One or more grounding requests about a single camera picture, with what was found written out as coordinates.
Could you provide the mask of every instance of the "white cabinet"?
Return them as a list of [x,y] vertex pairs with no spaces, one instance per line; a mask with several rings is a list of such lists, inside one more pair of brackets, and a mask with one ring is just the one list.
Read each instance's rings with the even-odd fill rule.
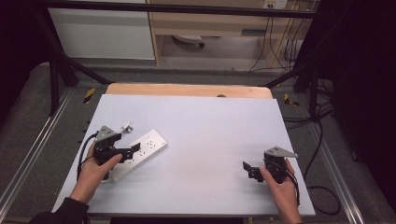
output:
[[64,51],[72,58],[154,60],[147,12],[50,8],[49,13]]

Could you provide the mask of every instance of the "white power strip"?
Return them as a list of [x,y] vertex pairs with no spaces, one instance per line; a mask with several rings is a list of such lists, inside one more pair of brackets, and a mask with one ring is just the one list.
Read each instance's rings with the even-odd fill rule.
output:
[[140,150],[134,153],[134,157],[124,163],[117,164],[110,172],[115,181],[123,179],[167,146],[166,141],[154,129],[132,142],[130,146],[138,143],[140,143]]

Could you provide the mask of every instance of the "electrical outlet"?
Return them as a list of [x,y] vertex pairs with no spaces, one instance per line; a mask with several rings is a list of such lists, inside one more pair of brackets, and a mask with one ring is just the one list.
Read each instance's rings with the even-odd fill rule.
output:
[[262,8],[274,9],[275,5],[276,5],[276,0],[265,0]]
[[274,4],[274,9],[285,9],[288,0],[276,0]]
[[125,163],[117,164],[110,172],[111,177],[115,181],[123,179],[167,147],[166,141],[154,129],[132,142],[130,146],[138,143],[140,143],[140,150],[134,153],[134,157],[131,160],[125,161]]

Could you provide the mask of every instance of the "human hand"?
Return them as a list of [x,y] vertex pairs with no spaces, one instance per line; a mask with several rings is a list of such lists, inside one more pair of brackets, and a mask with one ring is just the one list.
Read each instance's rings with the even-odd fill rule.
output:
[[[290,161],[286,159],[285,163],[290,173],[294,175]],[[302,220],[297,207],[296,189],[291,179],[286,177],[283,183],[278,184],[267,169],[260,167],[260,172],[271,190],[282,222],[301,223]]]
[[112,170],[122,159],[122,155],[118,154],[105,164],[98,165],[96,159],[93,157],[94,145],[95,143],[91,145],[87,153],[88,159],[84,162],[77,184],[70,194],[70,198],[82,203],[88,203],[91,200],[107,172]]

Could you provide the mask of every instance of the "black sleeve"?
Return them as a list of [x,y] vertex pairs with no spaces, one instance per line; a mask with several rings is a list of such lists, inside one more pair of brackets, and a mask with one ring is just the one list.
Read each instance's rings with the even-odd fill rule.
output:
[[71,198],[65,198],[64,202],[54,213],[45,212],[35,216],[29,224],[81,224],[85,217],[88,205]]

